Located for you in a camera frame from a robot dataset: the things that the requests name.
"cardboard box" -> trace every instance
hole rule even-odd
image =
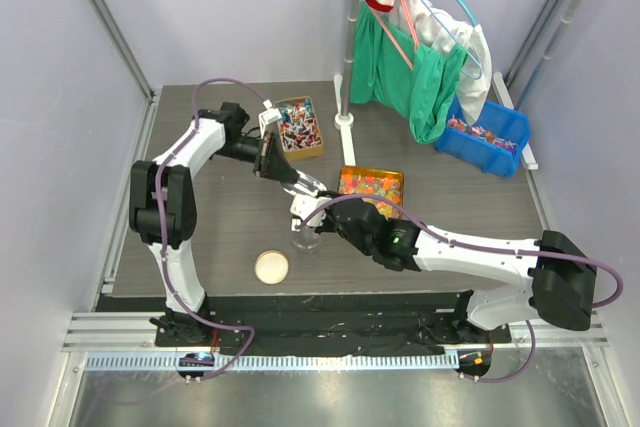
[[[279,100],[275,103],[275,107],[285,113],[283,119],[278,121],[278,132],[286,159],[292,162],[322,155],[324,152],[324,140],[320,134],[320,125],[318,124],[311,97]],[[299,120],[295,121],[295,118],[291,118],[292,114]],[[301,143],[311,141],[314,141],[317,145],[300,146]]]

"robotic arm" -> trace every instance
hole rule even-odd
[[[292,229],[299,228],[323,204],[338,194],[328,192],[317,180],[293,169],[286,161],[278,134],[261,121],[261,138],[242,129],[249,120],[238,105],[223,103],[219,111],[201,110],[199,128],[179,154],[175,147],[152,161],[138,161],[131,170],[129,224],[140,234],[162,268],[160,217],[157,195],[162,195],[168,224],[167,261],[171,281],[188,308],[210,319],[207,295],[198,281],[191,251],[197,211],[192,178],[214,154],[253,164],[255,175],[278,181],[293,195]],[[154,179],[159,165],[173,156],[162,175],[162,192]],[[548,250],[584,257],[563,234],[547,231],[540,240],[499,240],[451,234],[429,227],[441,238],[455,238],[482,246],[484,252],[452,246],[433,237],[409,220],[386,219],[373,204],[349,198],[333,203],[309,220],[303,229],[320,234],[334,232],[384,267],[402,271],[447,271],[475,275],[504,284],[494,290],[461,294],[456,311],[460,320],[490,331],[515,321],[542,318],[561,328],[587,330],[590,326],[596,272],[586,264],[565,260],[535,259],[491,253],[492,248]],[[179,329],[191,343],[207,341],[210,332],[179,305],[169,288],[165,316],[154,319],[160,329]]]

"colorful candy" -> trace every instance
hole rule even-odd
[[[469,126],[466,122],[457,117],[451,117],[447,125],[456,130],[460,130],[462,132],[466,132],[467,134],[476,137],[478,139],[484,139],[490,144],[493,144],[501,149],[505,149],[512,154],[515,154],[518,151],[518,144],[515,142],[511,142],[510,140],[505,140],[500,137],[496,137],[490,130],[486,130],[479,125]]]
[[[295,103],[278,102],[276,107],[281,113],[278,127],[285,150],[307,149],[322,144],[311,99],[296,99]]]
[[[402,205],[402,183],[399,179],[390,177],[342,174],[340,177],[338,192],[341,194],[376,194]],[[378,212],[385,217],[396,219],[400,218],[400,213],[389,204],[376,202],[375,200],[364,200],[375,204],[378,208]]]

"hanging clothes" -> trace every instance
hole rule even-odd
[[[431,12],[438,16],[438,19],[442,22],[441,24],[421,0],[406,0],[406,2],[409,15],[413,20],[415,31],[421,43],[443,55],[448,55],[456,45],[456,41],[443,28],[442,24],[444,24],[457,38],[458,43],[471,52],[482,66],[482,69],[479,69],[470,58],[467,58],[463,70],[470,74],[471,77],[462,75],[457,90],[458,100],[465,119],[468,123],[474,124],[480,117],[482,107],[491,88],[491,53],[482,32],[482,27],[480,25],[473,27],[467,22],[457,21],[448,12],[432,8],[431,2],[425,0],[431,8]],[[404,33],[410,32],[406,15],[399,6],[389,12],[389,22]]]
[[[389,30],[413,63],[411,70],[384,33],[366,3],[360,5],[356,29],[351,102],[377,100],[405,119],[420,143],[436,141],[444,131],[460,71],[467,57],[461,45],[444,56],[420,45],[393,25]]]

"blue hanger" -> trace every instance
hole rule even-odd
[[[433,10],[431,9],[431,7],[429,6],[429,3],[426,0],[420,0],[420,2],[422,2],[422,4],[425,6],[425,8],[429,11],[429,13],[432,15],[432,17],[434,19],[436,19],[436,21],[442,26],[442,28],[445,30],[445,32],[447,32],[447,34],[449,34],[451,36],[451,38],[456,42],[456,43],[460,43],[458,38],[453,34],[453,32],[451,32],[447,26],[444,25],[444,23],[442,23],[442,21],[440,20],[440,18],[435,14],[435,12],[433,12]],[[471,21],[471,24],[473,25],[473,27],[478,25],[478,22],[476,21],[475,17],[473,16],[473,14],[471,13],[471,10],[469,9],[469,7],[467,7],[467,5],[464,3],[463,0],[456,0],[456,2],[460,5],[460,7],[462,8],[462,10],[464,10],[465,14],[467,14],[467,17],[469,17],[469,20]],[[466,75],[467,77],[469,77],[472,80],[479,80],[482,78],[482,76],[484,75],[484,69],[482,68],[482,64],[480,64],[480,61],[478,61],[478,59],[476,57],[473,56],[473,54],[470,51],[467,51],[469,54],[469,58],[473,61],[474,64],[476,64],[478,66],[478,69],[480,69],[480,72],[477,73],[475,76],[471,75],[468,72],[465,72],[464,70],[462,71],[462,73],[464,75]]]

